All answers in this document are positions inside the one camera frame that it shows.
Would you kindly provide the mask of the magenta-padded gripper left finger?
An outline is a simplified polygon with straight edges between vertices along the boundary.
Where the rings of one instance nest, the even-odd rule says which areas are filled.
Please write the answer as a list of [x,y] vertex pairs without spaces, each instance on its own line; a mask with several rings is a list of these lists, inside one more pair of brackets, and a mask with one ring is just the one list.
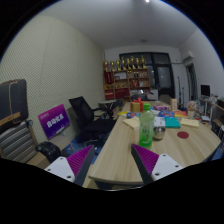
[[82,186],[94,155],[94,146],[90,145],[69,157],[58,157],[46,168],[46,171]]

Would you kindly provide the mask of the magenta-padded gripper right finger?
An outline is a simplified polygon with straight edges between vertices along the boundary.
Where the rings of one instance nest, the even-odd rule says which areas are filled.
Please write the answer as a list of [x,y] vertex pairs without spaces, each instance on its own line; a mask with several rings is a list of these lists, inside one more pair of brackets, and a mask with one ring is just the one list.
[[182,169],[182,166],[169,155],[158,155],[136,144],[131,146],[131,154],[145,185]]

